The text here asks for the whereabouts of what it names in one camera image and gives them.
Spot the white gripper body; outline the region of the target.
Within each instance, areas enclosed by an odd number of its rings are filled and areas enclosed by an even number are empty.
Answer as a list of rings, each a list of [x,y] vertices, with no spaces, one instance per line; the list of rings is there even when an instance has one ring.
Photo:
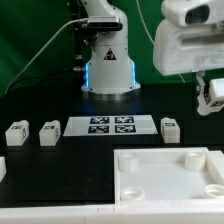
[[[164,19],[156,31],[153,63],[164,76],[224,68],[224,31],[214,25],[178,27]]]

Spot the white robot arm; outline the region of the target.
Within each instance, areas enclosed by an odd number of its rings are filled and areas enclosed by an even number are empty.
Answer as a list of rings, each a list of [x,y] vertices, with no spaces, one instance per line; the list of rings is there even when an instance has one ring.
[[[87,12],[80,21],[89,33],[91,59],[83,68],[82,91],[118,98],[140,88],[135,64],[128,55],[128,20],[107,0],[79,0]],[[200,86],[198,113],[206,116],[224,108],[224,78],[206,83],[207,70],[224,68],[224,0],[164,0],[153,64],[164,76],[193,72]]]

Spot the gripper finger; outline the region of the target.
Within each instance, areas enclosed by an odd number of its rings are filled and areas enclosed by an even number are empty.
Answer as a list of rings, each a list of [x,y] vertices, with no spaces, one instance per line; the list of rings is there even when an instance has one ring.
[[[211,113],[212,98],[210,94],[210,83],[204,80],[204,76],[204,71],[196,73],[196,80],[199,88],[197,112],[202,116],[207,116]]]

